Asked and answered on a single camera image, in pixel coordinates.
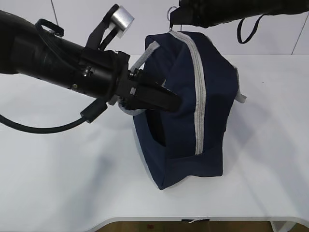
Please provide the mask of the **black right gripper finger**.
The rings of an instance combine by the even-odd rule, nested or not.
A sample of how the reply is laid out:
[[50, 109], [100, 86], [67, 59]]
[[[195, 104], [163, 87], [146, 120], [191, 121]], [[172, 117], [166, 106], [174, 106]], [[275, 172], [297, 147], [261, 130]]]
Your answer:
[[190, 25], [205, 28], [202, 15], [204, 0], [180, 0], [179, 7], [169, 14], [169, 25]]

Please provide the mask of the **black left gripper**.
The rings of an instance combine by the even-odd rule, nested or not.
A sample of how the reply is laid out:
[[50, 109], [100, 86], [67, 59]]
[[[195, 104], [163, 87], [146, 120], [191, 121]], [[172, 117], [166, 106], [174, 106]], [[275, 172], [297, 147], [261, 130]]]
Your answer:
[[176, 112], [181, 98], [166, 89], [143, 70], [129, 71], [130, 55], [112, 50], [84, 49], [79, 57], [80, 70], [72, 79], [72, 90], [113, 104], [114, 97], [126, 110]]

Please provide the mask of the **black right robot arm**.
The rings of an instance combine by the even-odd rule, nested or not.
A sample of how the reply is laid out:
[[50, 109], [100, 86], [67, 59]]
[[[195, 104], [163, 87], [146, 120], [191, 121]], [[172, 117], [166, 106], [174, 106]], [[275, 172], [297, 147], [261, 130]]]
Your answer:
[[181, 0], [169, 15], [170, 25], [208, 28], [256, 15], [297, 15], [307, 0]]

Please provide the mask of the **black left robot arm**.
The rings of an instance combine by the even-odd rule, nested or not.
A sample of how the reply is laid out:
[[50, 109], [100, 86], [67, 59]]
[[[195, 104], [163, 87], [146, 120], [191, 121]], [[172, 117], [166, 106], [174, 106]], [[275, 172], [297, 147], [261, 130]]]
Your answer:
[[130, 70], [128, 54], [106, 48], [133, 19], [115, 4], [83, 47], [64, 40], [63, 28], [48, 20], [32, 24], [1, 11], [0, 72], [28, 75], [110, 104], [123, 100], [130, 110], [176, 112], [182, 102], [179, 96], [142, 70]]

